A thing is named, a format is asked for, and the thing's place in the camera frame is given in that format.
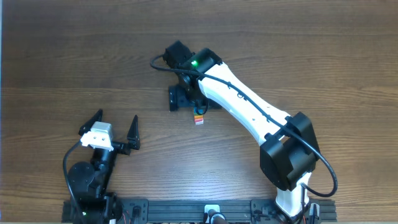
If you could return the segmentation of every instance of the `wooden surface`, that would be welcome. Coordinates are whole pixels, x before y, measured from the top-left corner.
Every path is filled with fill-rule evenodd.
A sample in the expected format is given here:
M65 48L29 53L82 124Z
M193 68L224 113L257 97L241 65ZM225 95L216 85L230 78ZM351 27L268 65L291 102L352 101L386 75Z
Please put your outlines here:
M310 117L339 221L398 221L398 2L4 0L3 14L2 221L60 221L63 155L98 108L121 141L139 115L141 150L118 157L109 186L121 197L275 197L256 141L225 110L201 126L168 111L177 77L149 60L177 39ZM331 189L320 162L310 185Z

